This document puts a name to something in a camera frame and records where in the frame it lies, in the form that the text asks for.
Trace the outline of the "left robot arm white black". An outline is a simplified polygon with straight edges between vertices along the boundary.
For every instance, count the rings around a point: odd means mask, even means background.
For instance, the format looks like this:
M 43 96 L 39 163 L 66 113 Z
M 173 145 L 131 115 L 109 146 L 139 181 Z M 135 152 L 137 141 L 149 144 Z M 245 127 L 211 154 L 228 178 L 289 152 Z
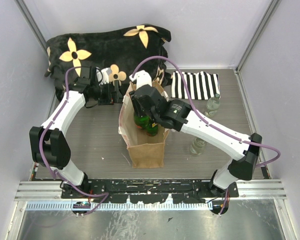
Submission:
M 123 99 L 118 83 L 110 82 L 114 70 L 87 66 L 86 72 L 86 76 L 77 77 L 73 82 L 65 80 L 65 92 L 58 107 L 41 126 L 29 131 L 33 161 L 46 167 L 53 178 L 59 177 L 63 189 L 72 190 L 78 198 L 90 197 L 91 186 L 87 174 L 71 160 L 67 130 L 89 99 L 101 105 L 112 105 Z

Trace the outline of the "clear bottle green cap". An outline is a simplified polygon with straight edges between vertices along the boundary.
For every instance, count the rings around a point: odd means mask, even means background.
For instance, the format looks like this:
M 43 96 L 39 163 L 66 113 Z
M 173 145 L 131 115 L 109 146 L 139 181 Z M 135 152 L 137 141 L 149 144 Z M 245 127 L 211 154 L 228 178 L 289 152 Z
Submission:
M 190 153 L 192 155 L 201 155 L 206 149 L 207 142 L 203 139 L 196 137 L 190 145 Z

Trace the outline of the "brown burlap canvas bag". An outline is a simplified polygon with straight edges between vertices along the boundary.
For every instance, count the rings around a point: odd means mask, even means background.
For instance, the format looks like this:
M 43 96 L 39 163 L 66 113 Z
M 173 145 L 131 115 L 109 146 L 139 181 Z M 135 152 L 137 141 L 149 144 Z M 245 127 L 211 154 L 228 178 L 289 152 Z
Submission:
M 170 130 L 162 126 L 158 127 L 155 136 L 147 135 L 145 130 L 138 128 L 134 123 L 134 108 L 129 92 L 136 89 L 136 85 L 130 83 L 118 117 L 118 133 L 126 143 L 132 167 L 137 169 L 162 168 L 166 139 Z

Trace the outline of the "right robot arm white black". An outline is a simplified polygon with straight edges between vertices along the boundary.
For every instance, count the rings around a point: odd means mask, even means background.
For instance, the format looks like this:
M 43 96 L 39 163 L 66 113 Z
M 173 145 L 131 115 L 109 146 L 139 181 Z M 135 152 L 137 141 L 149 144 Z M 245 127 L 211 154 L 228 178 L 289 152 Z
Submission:
M 167 100 L 155 87 L 148 84 L 129 92 L 133 107 L 166 129 L 195 136 L 227 153 L 231 160 L 217 169 L 208 189 L 215 197 L 225 196 L 227 188 L 237 180 L 249 181 L 255 171 L 262 137 L 241 134 L 211 119 L 188 103 Z

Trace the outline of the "green glass bottle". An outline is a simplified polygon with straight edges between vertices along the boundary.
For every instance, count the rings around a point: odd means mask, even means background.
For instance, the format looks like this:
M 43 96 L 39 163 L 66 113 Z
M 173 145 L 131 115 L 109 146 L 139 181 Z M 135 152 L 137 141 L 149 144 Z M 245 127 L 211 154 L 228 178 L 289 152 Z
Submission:
M 146 134 L 148 136 L 154 137 L 158 134 L 159 125 L 150 119 L 148 121 L 148 124 L 146 125 L 145 130 L 146 130 Z
M 139 115 L 136 112 L 133 114 L 133 121 L 136 127 L 140 130 L 145 130 L 149 124 L 149 117 L 147 115 Z

